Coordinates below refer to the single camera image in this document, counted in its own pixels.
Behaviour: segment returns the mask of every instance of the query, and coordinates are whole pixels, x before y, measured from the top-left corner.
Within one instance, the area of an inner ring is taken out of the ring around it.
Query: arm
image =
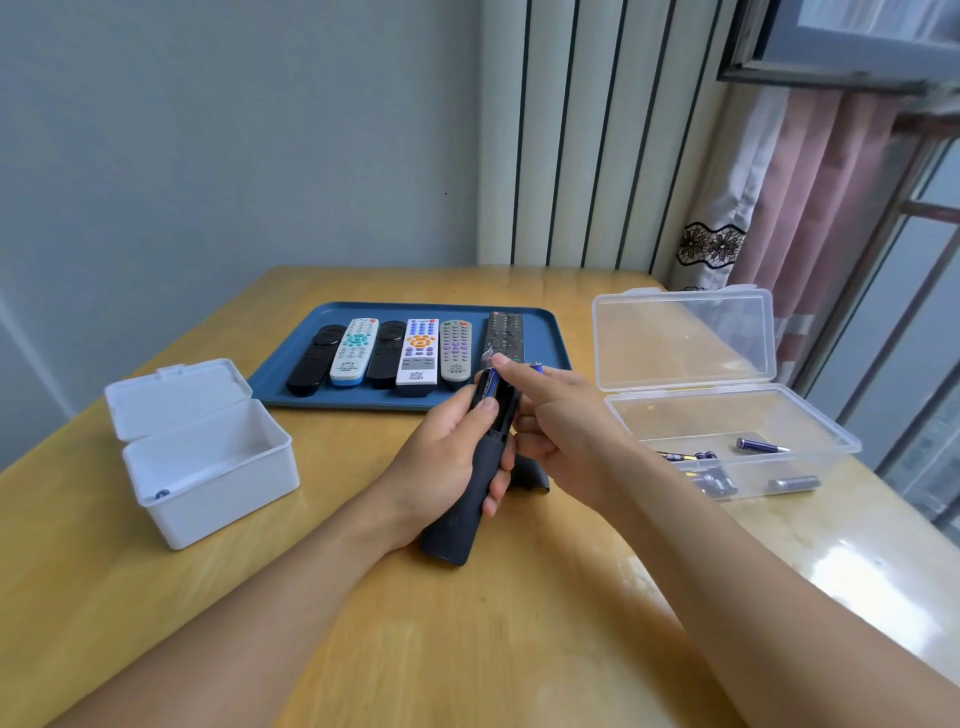
[[[496,416],[492,399],[468,412],[472,389],[434,407],[373,485],[52,725],[269,725],[353,586],[467,487],[473,449]],[[509,484],[512,446],[501,465],[488,516]]]
[[[956,686],[764,548],[593,387],[494,365],[526,395],[517,451],[623,536],[751,725],[956,725]]]

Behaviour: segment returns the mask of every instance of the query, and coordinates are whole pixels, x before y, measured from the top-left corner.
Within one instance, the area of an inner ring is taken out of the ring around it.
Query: white plastic box
[[[860,442],[781,384],[769,291],[730,286],[717,291],[656,288],[598,296],[593,301],[597,386],[614,415],[656,450],[718,459],[677,467],[706,473],[719,466],[735,493],[756,497],[819,485]],[[789,452],[756,454],[738,437]],[[790,481],[786,489],[777,480]]]
[[[233,362],[111,384],[107,405],[137,502],[184,548],[300,485],[293,440]]]

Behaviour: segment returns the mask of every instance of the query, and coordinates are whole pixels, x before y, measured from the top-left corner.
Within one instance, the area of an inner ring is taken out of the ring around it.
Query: blue tray
[[[442,380],[426,397],[402,397],[392,389],[373,389],[367,382],[355,387],[335,387],[329,378],[312,397],[294,397],[284,386],[287,377],[303,356],[310,339],[327,324],[343,324],[350,319],[374,318],[386,321],[432,319],[441,322],[463,319],[473,324],[474,372],[480,367],[481,347],[487,335],[487,318],[491,311],[523,314],[523,349],[529,362],[538,361],[558,369],[570,369],[564,338],[557,318],[543,308],[509,308],[505,306],[453,305],[449,303],[367,303],[331,302],[314,308],[293,333],[267,357],[250,377],[253,397],[264,404],[286,407],[324,407],[332,409],[398,409],[424,410],[444,401],[456,390]]]

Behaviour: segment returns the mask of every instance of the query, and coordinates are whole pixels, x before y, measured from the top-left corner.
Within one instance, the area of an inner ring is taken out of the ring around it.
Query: hand
[[[412,542],[467,489],[473,451],[496,419],[498,408],[496,400],[487,397],[470,410],[474,389],[464,387],[427,412],[394,461],[363,495],[389,522],[389,550]],[[515,451],[511,437],[483,503],[486,516],[496,513],[507,492]]]
[[[612,448],[635,449],[599,392],[582,376],[543,367],[543,374],[494,354],[492,364],[523,393],[514,420],[516,451],[532,457],[561,488],[605,515],[611,507],[606,455]]]

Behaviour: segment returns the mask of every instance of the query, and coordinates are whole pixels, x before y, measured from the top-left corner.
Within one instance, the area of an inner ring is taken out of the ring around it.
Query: white box lid
[[[248,400],[252,389],[232,361],[213,359],[114,382],[104,394],[117,437],[129,443]]]
[[[752,285],[597,296],[593,350],[604,392],[771,381],[777,375],[773,298]]]

